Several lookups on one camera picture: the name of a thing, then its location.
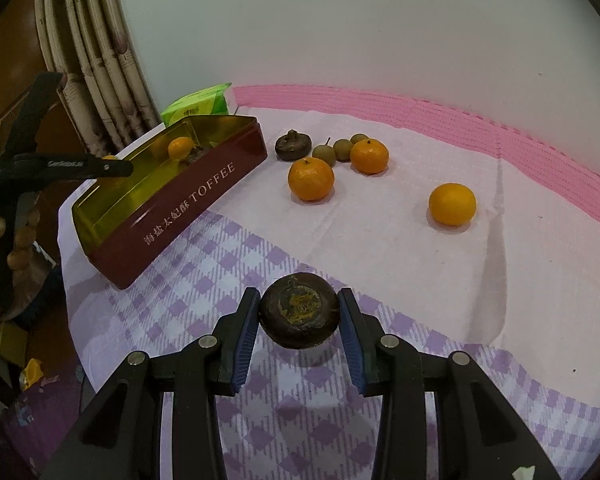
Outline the red gold toffee tin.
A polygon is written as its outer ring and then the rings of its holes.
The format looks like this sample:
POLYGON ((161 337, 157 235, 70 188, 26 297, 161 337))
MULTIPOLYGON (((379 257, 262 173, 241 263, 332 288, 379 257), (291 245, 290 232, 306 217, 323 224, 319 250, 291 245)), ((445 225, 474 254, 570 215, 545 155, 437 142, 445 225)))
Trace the red gold toffee tin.
POLYGON ((126 178, 99 179, 72 205, 90 263, 117 288, 129 287, 195 219, 268 157, 257 119, 198 115, 181 119, 125 159, 126 178), (189 136, 212 150, 192 164, 174 162, 169 143, 189 136))

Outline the orange tangerine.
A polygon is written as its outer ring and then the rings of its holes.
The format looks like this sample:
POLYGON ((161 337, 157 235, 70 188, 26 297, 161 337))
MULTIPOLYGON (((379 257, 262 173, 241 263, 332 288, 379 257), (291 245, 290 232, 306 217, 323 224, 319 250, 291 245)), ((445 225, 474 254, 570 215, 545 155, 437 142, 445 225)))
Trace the orange tangerine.
POLYGON ((290 192, 304 202, 324 200, 335 184, 335 174, 327 162, 315 157, 296 160, 288 171, 290 192))
POLYGON ((471 222, 477 212, 474 192, 460 183, 445 183, 435 188, 428 200, 431 218, 442 226, 459 228, 471 222))
POLYGON ((361 174, 381 174, 389 163, 389 151, 376 139, 356 142, 350 151, 352 167, 361 174))
POLYGON ((168 155, 174 162, 184 162, 196 148, 196 142, 189 136, 178 136, 168 145, 168 155))

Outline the dark mangosteen large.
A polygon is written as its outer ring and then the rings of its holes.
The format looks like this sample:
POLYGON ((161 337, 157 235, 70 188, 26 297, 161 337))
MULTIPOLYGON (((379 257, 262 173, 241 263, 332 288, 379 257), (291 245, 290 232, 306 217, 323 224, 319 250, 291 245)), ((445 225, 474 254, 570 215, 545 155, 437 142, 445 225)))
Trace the dark mangosteen large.
POLYGON ((258 304, 259 322, 276 344, 294 350, 314 348, 340 324, 335 289, 320 276, 298 272, 268 286, 258 304))

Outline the brown kiwi fruit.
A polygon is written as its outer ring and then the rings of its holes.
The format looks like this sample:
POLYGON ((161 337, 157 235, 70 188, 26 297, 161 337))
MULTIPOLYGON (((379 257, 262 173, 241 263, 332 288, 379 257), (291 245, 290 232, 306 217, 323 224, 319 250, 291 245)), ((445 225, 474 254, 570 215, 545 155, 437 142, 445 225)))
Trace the brown kiwi fruit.
POLYGON ((312 151, 312 156, 326 162, 329 167, 335 166, 337 161, 336 151, 330 145, 330 139, 327 139, 323 144, 317 144, 312 151))
POLYGON ((338 162, 350 162, 353 143, 349 139, 339 139, 334 143, 334 152, 338 162))
POLYGON ((353 136, 351 136, 350 142, 352 144, 357 144, 358 142, 364 141, 367 139, 366 134, 364 133, 355 133, 353 136))

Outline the dark mangosteen small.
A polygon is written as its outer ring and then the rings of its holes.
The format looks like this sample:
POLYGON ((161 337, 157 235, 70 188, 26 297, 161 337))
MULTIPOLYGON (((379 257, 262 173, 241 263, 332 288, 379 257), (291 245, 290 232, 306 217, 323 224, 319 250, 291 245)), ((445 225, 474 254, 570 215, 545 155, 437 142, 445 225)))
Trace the dark mangosteen small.
POLYGON ((195 145, 187 155, 185 162, 186 164, 192 164, 201 157, 206 156, 212 150, 212 146, 208 145, 195 145))

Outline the beige striped curtain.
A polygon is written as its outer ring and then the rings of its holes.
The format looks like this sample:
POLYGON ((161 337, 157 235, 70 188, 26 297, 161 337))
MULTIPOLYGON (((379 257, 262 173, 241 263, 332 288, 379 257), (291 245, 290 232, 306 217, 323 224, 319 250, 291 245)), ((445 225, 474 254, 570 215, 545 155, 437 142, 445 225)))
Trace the beige striped curtain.
POLYGON ((85 149, 116 154, 158 125, 119 0, 34 0, 46 68, 85 149))

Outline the purple checked tablecloth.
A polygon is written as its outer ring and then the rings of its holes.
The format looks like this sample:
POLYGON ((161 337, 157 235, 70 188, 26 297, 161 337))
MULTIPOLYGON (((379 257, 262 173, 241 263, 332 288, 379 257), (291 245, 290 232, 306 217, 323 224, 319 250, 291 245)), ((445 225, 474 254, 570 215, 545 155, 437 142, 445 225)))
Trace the purple checked tablecloth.
POLYGON ((61 269, 76 351, 100 387, 132 350, 180 350, 232 312, 248 286, 296 272, 354 290, 361 309, 416 349, 471 354, 516 408, 560 475, 600 454, 600 222, 502 153, 464 150, 343 114, 256 107, 264 140, 290 129, 316 140, 365 133, 390 153, 366 177, 335 169, 321 203, 290 192, 268 158, 191 224, 127 289, 88 262, 69 204, 59 213, 61 269), (474 192, 471 222, 430 216, 431 192, 474 192))

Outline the green tissue pack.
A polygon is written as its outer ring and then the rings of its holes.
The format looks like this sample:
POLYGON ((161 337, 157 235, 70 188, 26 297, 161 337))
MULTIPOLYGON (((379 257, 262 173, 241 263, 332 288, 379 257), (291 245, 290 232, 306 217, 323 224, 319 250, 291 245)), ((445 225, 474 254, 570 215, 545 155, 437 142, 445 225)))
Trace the green tissue pack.
POLYGON ((226 82, 182 96, 161 112, 161 118, 169 127, 188 116, 234 115, 237 109, 232 84, 226 82))

